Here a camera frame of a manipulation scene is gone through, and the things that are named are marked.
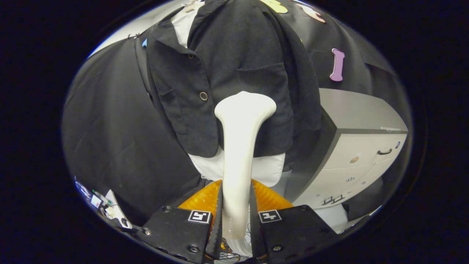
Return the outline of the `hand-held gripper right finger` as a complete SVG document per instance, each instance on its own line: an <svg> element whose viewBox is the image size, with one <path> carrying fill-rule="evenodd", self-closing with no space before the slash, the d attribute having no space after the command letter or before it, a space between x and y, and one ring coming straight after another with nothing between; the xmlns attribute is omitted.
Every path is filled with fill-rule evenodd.
<svg viewBox="0 0 469 264"><path fill-rule="evenodd" d="M257 263L294 263L339 241L339 235L308 205L293 206L253 180L251 247Z"/></svg>

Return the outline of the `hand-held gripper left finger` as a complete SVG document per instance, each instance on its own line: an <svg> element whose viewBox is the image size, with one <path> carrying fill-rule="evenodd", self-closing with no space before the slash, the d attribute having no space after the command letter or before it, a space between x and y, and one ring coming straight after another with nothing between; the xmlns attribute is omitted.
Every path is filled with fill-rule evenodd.
<svg viewBox="0 0 469 264"><path fill-rule="evenodd" d="M163 206L136 233L137 239L173 257L213 263L221 254L222 188L216 181L179 207Z"/></svg>

